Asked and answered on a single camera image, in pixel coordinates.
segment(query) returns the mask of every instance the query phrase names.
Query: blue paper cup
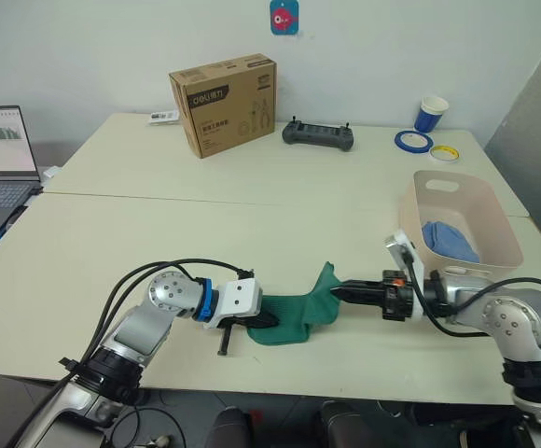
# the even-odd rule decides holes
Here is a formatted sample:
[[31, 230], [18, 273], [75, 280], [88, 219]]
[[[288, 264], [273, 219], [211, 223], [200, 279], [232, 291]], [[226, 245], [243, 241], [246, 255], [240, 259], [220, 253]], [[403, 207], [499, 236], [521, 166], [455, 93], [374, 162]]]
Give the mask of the blue paper cup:
[[430, 133], [437, 126], [440, 117], [449, 108], [447, 100], [438, 96], [426, 96], [422, 99], [420, 112], [413, 127], [419, 133]]

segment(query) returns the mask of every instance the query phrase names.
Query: table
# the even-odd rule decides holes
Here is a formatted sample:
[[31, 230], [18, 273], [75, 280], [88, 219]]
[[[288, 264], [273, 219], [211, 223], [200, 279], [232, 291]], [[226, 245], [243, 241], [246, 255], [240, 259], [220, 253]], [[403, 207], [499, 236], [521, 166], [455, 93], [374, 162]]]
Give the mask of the table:
[[183, 128], [147, 126], [148, 115], [114, 114], [66, 163], [46, 191], [223, 203], [292, 204], [330, 210], [375, 210], [398, 203], [418, 170], [447, 170], [488, 181], [508, 216], [529, 216], [471, 133], [434, 132], [456, 147], [453, 164], [409, 154], [396, 128], [354, 126], [351, 152], [286, 145], [273, 134], [200, 160]]
[[[513, 274], [541, 277], [539, 231], [529, 218], [509, 221], [525, 257]], [[254, 268], [269, 294], [299, 294], [312, 288], [326, 260], [343, 280], [380, 279], [395, 267], [382, 246], [395, 228], [396, 204], [377, 217], [372, 210], [43, 194], [0, 242], [0, 373], [61, 377], [57, 361], [81, 354], [110, 288], [140, 264], [220, 259]], [[232, 278], [214, 267], [192, 270], [216, 284]], [[448, 338], [427, 321], [383, 321], [374, 307], [342, 304], [335, 324], [303, 344], [262, 346], [235, 329], [229, 355], [218, 357], [219, 342], [219, 330], [176, 319], [143, 385], [511, 402], [492, 340]]]

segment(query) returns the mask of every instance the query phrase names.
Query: green cloth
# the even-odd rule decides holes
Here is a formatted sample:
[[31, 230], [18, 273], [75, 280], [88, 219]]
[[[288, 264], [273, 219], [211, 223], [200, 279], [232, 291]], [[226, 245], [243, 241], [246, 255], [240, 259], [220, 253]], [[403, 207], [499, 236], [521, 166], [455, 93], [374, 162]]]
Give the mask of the green cloth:
[[327, 262], [313, 290], [303, 296], [263, 296], [261, 308], [279, 318], [279, 325], [270, 329], [248, 329], [248, 335], [263, 345], [305, 343], [313, 325], [335, 322], [339, 314], [339, 299], [330, 293], [341, 284], [333, 274], [334, 266]]

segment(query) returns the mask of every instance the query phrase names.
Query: game controller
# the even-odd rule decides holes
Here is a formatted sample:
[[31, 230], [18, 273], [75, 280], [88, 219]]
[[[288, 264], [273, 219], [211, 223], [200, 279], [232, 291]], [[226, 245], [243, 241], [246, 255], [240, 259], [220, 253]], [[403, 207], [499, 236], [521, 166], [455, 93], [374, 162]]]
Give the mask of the game controller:
[[323, 147], [338, 147], [343, 151], [349, 151], [354, 145], [354, 133], [350, 129], [349, 123], [339, 128], [333, 128], [302, 123], [294, 116], [293, 120], [289, 121], [283, 129], [283, 141], [289, 145], [307, 143]]

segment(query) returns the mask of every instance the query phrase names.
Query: laptop screen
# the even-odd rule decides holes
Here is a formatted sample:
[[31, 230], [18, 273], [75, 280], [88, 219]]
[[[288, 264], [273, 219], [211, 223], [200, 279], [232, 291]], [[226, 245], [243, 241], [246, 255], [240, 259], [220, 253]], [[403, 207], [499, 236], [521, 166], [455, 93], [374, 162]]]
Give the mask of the laptop screen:
[[28, 136], [17, 106], [0, 107], [0, 176], [36, 175]]

